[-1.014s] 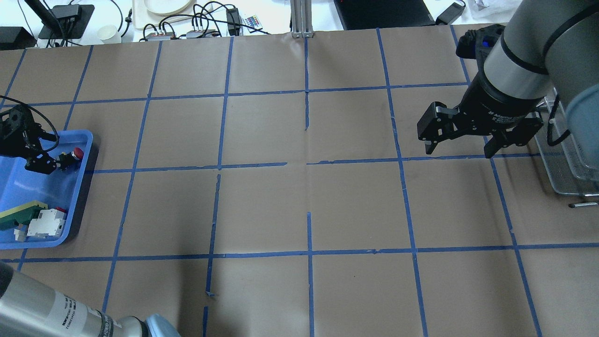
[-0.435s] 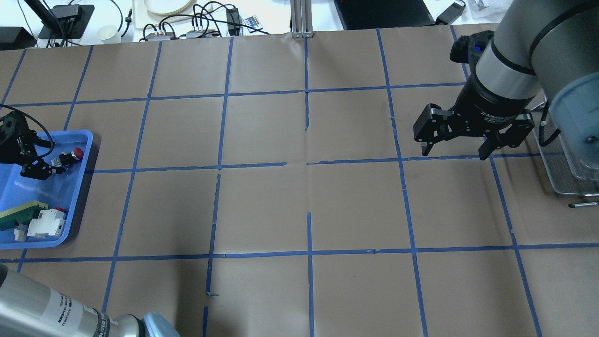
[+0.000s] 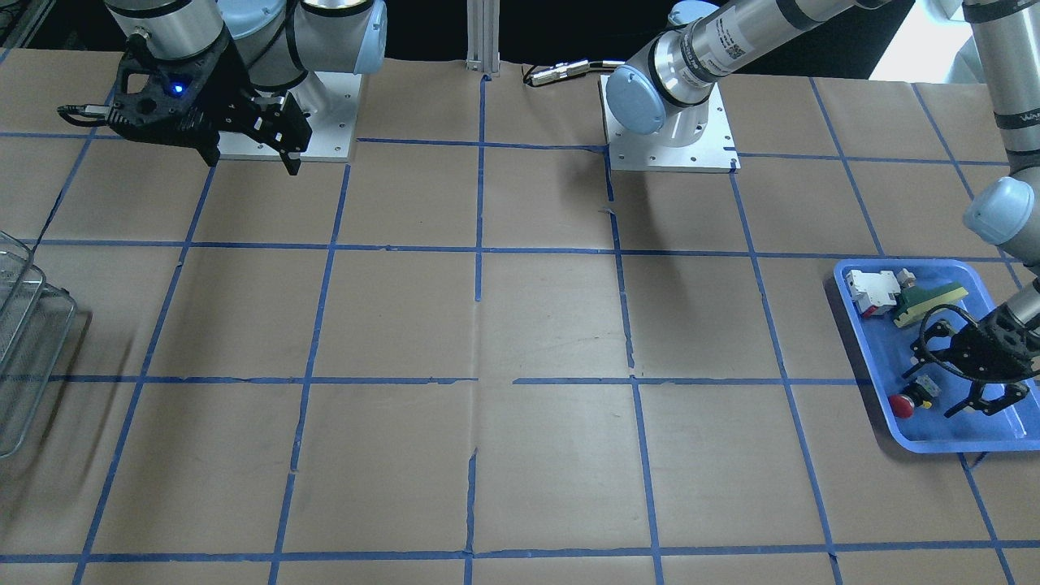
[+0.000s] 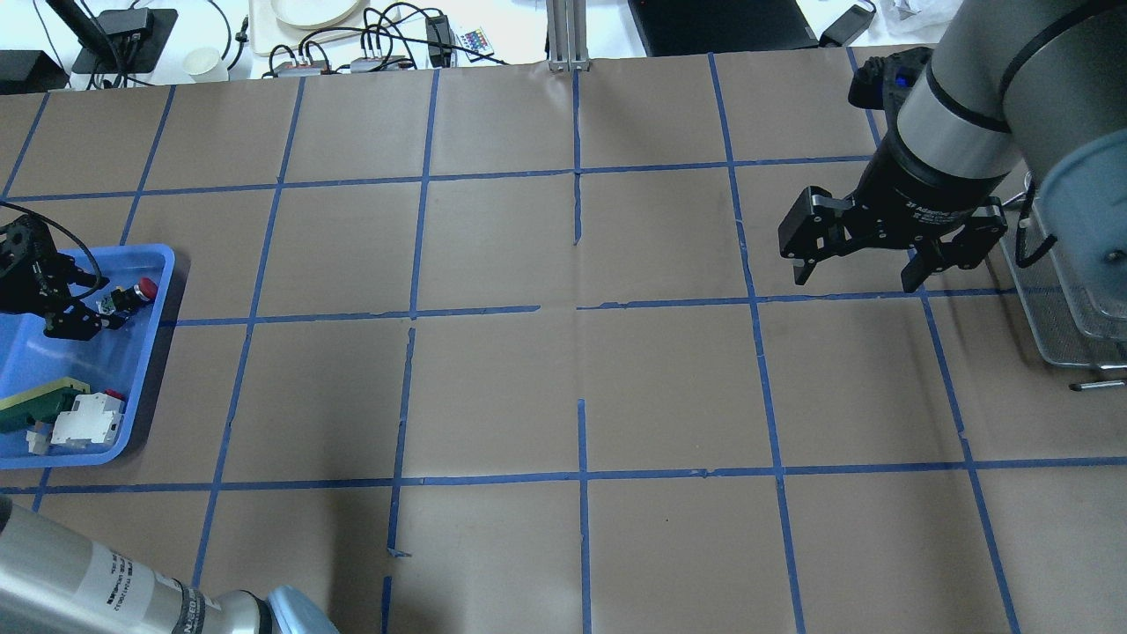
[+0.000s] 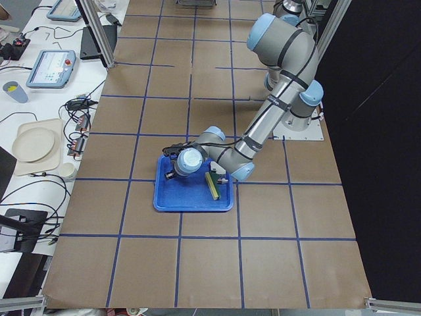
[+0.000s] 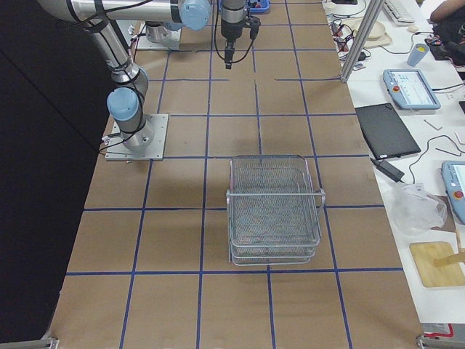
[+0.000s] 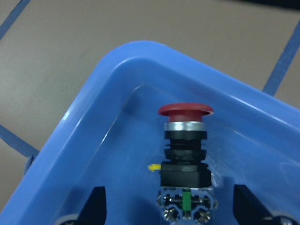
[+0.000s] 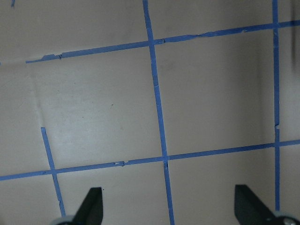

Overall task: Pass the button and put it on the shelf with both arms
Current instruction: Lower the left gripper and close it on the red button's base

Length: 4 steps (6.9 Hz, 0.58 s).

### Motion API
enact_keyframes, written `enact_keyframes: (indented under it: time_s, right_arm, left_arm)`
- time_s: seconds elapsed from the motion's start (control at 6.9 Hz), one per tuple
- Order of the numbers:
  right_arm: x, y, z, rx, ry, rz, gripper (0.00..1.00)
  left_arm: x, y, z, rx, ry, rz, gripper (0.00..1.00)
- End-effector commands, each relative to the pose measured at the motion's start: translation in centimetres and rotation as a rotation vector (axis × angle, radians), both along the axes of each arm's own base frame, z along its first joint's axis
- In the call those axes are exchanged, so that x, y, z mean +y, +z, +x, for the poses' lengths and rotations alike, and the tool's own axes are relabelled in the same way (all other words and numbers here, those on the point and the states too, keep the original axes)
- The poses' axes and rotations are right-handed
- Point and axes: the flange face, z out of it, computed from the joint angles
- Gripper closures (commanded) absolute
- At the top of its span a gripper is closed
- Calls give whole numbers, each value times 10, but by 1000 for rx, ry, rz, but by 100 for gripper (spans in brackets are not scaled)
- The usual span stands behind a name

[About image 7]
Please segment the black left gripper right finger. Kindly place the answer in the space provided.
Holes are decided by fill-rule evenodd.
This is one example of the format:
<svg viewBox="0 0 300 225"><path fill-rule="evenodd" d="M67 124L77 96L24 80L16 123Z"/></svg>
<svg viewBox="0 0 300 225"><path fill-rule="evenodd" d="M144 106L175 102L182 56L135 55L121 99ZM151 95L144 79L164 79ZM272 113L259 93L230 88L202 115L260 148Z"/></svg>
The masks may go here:
<svg viewBox="0 0 300 225"><path fill-rule="evenodd" d="M243 184L233 189L233 214L239 225L271 225L273 216Z"/></svg>

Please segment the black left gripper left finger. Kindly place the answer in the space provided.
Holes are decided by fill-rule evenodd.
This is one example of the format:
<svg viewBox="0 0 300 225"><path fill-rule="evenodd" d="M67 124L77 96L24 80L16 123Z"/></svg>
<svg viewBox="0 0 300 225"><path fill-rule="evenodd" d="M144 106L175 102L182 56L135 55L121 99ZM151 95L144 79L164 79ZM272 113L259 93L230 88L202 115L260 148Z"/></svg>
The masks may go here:
<svg viewBox="0 0 300 225"><path fill-rule="evenodd" d="M94 187L77 218L78 225L104 225L107 217L104 186Z"/></svg>

